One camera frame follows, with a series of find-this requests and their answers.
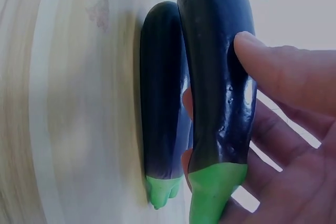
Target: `green stem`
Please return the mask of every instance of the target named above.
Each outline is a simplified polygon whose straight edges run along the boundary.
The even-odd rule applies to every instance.
[[[190,224],[218,224],[231,194],[243,183],[246,164],[220,163],[188,175],[193,196]]]

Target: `hand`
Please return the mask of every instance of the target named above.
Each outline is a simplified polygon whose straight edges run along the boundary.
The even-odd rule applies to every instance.
[[[259,90],[321,145],[310,146],[257,101],[252,141],[283,171],[250,149],[243,187],[260,205],[250,213],[231,200],[220,223],[336,223],[336,51],[270,48],[246,32],[236,36],[235,51]],[[193,118],[190,89],[183,101]],[[182,156],[185,174],[191,152]]]

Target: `light wood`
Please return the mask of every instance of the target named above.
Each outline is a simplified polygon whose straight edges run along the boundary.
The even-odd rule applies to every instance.
[[[0,0],[0,223],[186,223],[143,182],[140,28],[165,0]]]

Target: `wooden surface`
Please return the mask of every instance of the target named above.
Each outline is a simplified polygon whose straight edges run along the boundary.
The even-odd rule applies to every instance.
[[[0,223],[185,223],[146,199],[139,35],[165,0],[0,0]]]

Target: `dark purple eggplant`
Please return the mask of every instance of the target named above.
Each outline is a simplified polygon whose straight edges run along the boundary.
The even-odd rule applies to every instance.
[[[155,209],[176,196],[188,146],[191,119],[182,103],[189,84],[177,4],[162,2],[141,30],[140,89],[144,169]]]
[[[177,0],[190,71],[194,144],[188,166],[190,223],[217,224],[244,181],[256,82],[234,49],[238,32],[255,33],[249,0]]]

